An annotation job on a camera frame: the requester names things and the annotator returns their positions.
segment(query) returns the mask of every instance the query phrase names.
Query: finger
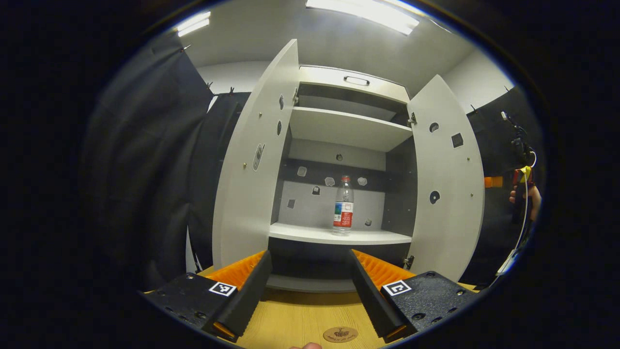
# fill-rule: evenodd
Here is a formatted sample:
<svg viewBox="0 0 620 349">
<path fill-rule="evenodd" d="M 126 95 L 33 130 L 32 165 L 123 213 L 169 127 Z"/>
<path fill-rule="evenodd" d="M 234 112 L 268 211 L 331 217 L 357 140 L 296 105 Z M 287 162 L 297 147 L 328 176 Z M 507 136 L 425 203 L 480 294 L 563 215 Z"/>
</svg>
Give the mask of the finger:
<svg viewBox="0 0 620 349">
<path fill-rule="evenodd" d="M 304 345 L 303 349 L 323 349 L 323 347 L 316 343 L 310 342 Z"/>
</svg>

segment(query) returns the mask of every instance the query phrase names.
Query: open cabinet door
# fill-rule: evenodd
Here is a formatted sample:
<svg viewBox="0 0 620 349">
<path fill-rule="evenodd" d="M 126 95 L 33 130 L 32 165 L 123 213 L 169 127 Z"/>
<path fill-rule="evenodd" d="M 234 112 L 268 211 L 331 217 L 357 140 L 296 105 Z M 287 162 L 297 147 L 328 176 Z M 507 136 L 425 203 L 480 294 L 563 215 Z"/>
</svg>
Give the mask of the open cabinet door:
<svg viewBox="0 0 620 349">
<path fill-rule="evenodd" d="M 439 75 L 415 95 L 407 111 L 417 120 L 412 125 L 418 164 L 412 272 L 433 270 L 458 282 L 476 249 L 484 211 L 476 136 Z"/>
<path fill-rule="evenodd" d="M 299 86 L 298 71 L 297 40 L 293 39 L 269 64 L 239 116 L 222 165 L 213 212 L 216 269 L 267 249 L 280 158 Z"/>
</svg>

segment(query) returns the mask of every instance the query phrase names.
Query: plastic bottle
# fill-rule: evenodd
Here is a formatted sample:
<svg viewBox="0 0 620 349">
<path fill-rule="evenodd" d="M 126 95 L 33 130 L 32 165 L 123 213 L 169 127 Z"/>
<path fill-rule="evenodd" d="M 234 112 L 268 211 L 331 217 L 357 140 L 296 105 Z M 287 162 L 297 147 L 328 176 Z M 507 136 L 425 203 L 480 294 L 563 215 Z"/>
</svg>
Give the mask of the plastic bottle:
<svg viewBox="0 0 620 349">
<path fill-rule="evenodd" d="M 353 223 L 353 188 L 349 176 L 344 175 L 340 180 L 341 184 L 336 193 L 332 234 L 346 236 L 351 231 Z"/>
</svg>

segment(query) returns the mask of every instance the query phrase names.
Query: bottle label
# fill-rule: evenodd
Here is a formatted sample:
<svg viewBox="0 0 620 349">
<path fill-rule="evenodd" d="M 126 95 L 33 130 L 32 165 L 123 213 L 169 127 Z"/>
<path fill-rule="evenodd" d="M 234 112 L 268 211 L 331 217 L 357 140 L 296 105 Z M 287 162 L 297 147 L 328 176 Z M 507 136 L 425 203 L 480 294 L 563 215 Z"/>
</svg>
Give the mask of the bottle label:
<svg viewBox="0 0 620 349">
<path fill-rule="evenodd" d="M 336 201 L 334 227 L 350 228 L 353 221 L 353 203 Z"/>
</svg>

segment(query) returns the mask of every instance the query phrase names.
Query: cabinet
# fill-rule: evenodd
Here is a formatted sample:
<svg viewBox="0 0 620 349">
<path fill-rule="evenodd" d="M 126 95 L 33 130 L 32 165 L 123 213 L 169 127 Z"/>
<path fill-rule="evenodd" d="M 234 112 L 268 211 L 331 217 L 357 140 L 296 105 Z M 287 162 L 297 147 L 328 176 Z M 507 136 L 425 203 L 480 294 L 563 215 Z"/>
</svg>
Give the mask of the cabinet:
<svg viewBox="0 0 620 349">
<path fill-rule="evenodd" d="M 417 123 L 404 124 L 412 113 Z M 330 234 L 341 175 L 355 190 L 347 237 Z M 441 77 L 410 100 L 385 79 L 299 66 L 292 40 L 232 134 L 214 210 L 214 266 L 269 248 L 270 287 L 349 292 L 343 252 L 356 248 L 395 265 L 413 254 L 412 272 L 458 281 L 477 243 L 483 189 L 473 131 Z"/>
</svg>

